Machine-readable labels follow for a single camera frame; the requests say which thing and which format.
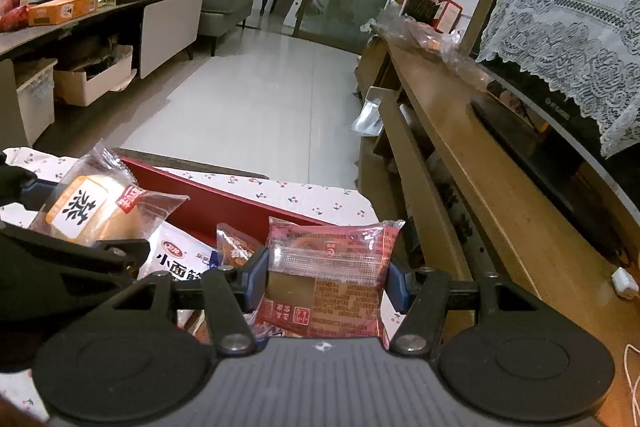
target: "red snack package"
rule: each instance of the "red snack package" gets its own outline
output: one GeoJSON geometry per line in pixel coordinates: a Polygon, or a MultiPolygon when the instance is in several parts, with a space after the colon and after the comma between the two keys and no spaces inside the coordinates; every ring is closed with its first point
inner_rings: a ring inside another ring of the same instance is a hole
{"type": "Polygon", "coordinates": [[[260,321],[303,337],[378,337],[391,251],[404,221],[306,227],[270,218],[260,321]]]}
{"type": "Polygon", "coordinates": [[[218,243],[216,247],[222,254],[222,264],[242,266],[262,247],[257,239],[230,227],[226,223],[219,223],[216,227],[218,243]]]}
{"type": "Polygon", "coordinates": [[[27,6],[14,8],[0,18],[0,32],[12,32],[29,25],[29,9],[27,6]]]}

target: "red box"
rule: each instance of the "red box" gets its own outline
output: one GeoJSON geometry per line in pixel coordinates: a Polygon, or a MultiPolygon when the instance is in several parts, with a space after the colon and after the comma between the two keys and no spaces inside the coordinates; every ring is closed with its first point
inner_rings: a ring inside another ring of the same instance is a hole
{"type": "Polygon", "coordinates": [[[167,221],[208,245],[215,246],[217,243],[218,223],[227,223],[255,237],[264,245],[269,235],[270,216],[298,225],[327,225],[324,221],[200,185],[137,160],[126,157],[122,159],[138,180],[140,187],[190,197],[189,201],[179,206],[167,221]]]}

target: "plastic food package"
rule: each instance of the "plastic food package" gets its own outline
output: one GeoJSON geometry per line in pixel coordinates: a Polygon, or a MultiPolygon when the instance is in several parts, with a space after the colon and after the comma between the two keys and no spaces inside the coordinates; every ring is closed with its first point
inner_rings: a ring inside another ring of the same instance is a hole
{"type": "Polygon", "coordinates": [[[270,218],[257,321],[303,337],[378,337],[391,251],[404,221],[305,227],[270,218]]]}
{"type": "Polygon", "coordinates": [[[222,264],[242,266],[262,247],[257,239],[239,232],[226,223],[217,226],[218,251],[222,256],[222,264]]]}
{"type": "MultiPolygon", "coordinates": [[[[167,270],[178,281],[199,279],[210,266],[217,266],[218,252],[169,223],[161,223],[149,237],[151,252],[140,267],[138,279],[167,270]]],[[[178,326],[184,327],[193,310],[178,310],[178,326]]]]}
{"type": "Polygon", "coordinates": [[[148,239],[188,196],[144,190],[102,142],[71,167],[29,227],[90,247],[108,239],[148,239]]]}
{"type": "Polygon", "coordinates": [[[362,111],[351,124],[351,129],[360,136],[380,136],[383,125],[379,109],[385,93],[386,89],[369,87],[364,104],[362,104],[362,111]]]}

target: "orange box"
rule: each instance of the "orange box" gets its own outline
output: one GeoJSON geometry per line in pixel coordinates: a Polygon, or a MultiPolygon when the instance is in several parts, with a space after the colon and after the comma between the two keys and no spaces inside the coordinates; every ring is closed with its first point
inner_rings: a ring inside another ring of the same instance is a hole
{"type": "Polygon", "coordinates": [[[29,6],[29,26],[62,24],[95,12],[98,0],[54,0],[29,6]]]}

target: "cherry print tablecloth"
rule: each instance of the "cherry print tablecloth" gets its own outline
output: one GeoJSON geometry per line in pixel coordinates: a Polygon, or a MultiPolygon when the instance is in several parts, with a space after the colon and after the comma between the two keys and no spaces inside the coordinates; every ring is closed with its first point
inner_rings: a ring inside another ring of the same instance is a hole
{"type": "MultiPolygon", "coordinates": [[[[58,158],[26,147],[7,149],[4,153],[9,165],[29,169],[36,172],[39,178],[50,181],[61,180],[76,161],[75,158],[58,158]]],[[[261,201],[334,225],[370,225],[378,222],[369,200],[357,190],[259,180],[228,174],[209,174],[178,169],[162,170],[249,200],[261,201]]],[[[35,214],[17,203],[0,206],[0,219],[20,227],[28,227],[35,214]]],[[[382,314],[389,336],[393,336],[402,315],[396,314],[386,295],[383,299],[382,314]]],[[[48,418],[31,379],[30,371],[14,375],[0,373],[0,396],[42,420],[48,418]]]]}

